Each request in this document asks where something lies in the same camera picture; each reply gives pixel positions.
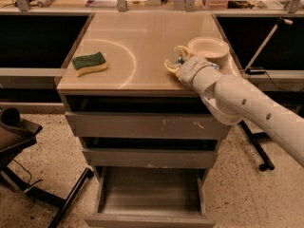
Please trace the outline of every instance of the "cabinet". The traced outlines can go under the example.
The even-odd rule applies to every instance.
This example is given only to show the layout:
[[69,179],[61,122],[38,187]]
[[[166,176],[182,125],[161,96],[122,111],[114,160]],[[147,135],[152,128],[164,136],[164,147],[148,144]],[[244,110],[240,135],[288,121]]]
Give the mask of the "cabinet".
[[[166,24],[178,18],[183,20],[173,33]],[[209,13],[94,16],[75,56],[99,49],[108,69],[76,77],[69,64],[57,86],[66,119],[100,183],[89,226],[214,226],[201,187],[230,126],[166,71],[163,57],[206,31],[219,35],[215,27]]]

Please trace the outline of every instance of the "terrazzo floor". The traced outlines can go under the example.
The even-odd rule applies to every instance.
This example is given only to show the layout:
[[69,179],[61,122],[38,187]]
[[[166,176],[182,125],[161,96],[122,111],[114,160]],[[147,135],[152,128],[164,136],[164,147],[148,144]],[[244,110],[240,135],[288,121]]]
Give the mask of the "terrazzo floor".
[[[61,114],[24,114],[41,124],[38,143],[24,150],[16,160],[31,173],[37,187],[66,198],[87,167],[81,145]],[[304,170],[273,142],[264,149],[275,164],[274,171],[261,172],[260,157],[240,126],[231,129],[221,144],[218,159],[204,185],[206,214],[215,227],[302,228],[304,227]],[[18,164],[9,167],[25,181],[29,179]],[[95,206],[98,182],[85,182],[81,192],[58,227],[85,228],[85,216]],[[22,192],[11,192],[0,184],[0,227],[48,227],[57,209],[33,201]]]

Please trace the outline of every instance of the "scouring pad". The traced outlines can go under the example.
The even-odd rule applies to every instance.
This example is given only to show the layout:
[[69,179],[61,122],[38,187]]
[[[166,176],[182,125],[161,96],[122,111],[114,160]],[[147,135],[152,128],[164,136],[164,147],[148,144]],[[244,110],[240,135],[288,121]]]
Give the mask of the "scouring pad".
[[76,75],[79,77],[90,72],[102,71],[107,68],[107,62],[99,51],[95,54],[79,56],[72,59]]

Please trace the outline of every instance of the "cable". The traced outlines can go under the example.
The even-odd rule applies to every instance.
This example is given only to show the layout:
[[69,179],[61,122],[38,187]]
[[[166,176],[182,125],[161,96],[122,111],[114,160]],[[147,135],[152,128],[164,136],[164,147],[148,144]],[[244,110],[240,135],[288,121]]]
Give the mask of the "cable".
[[301,88],[301,89],[298,90],[298,91],[293,91],[293,90],[290,90],[290,89],[282,88],[282,87],[278,86],[278,85],[273,81],[273,79],[270,77],[270,75],[268,74],[267,71],[265,71],[265,73],[266,73],[267,77],[269,78],[269,80],[272,82],[272,84],[273,84],[277,89],[279,89],[279,90],[289,91],[289,92],[294,92],[294,93],[298,93],[298,92],[301,92],[301,91],[304,90],[304,87]]
[[42,181],[42,179],[39,179],[37,181],[35,181],[33,184],[31,184],[25,191],[24,193],[26,194],[31,188],[34,187],[35,184],[37,184],[38,182]]
[[13,160],[13,161],[16,162],[17,164],[19,164],[20,167],[29,174],[29,180],[28,180],[28,184],[29,184],[29,182],[31,181],[31,174],[30,174],[30,172],[20,162],[18,162],[17,160]]

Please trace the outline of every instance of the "drawer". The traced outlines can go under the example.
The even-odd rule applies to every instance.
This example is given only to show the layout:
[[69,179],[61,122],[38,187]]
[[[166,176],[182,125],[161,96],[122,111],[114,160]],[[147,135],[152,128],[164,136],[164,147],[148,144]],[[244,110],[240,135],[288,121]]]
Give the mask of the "drawer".
[[199,170],[104,167],[90,227],[203,228]]
[[92,166],[212,168],[220,141],[83,138]]
[[77,137],[225,139],[230,126],[210,114],[67,112]]

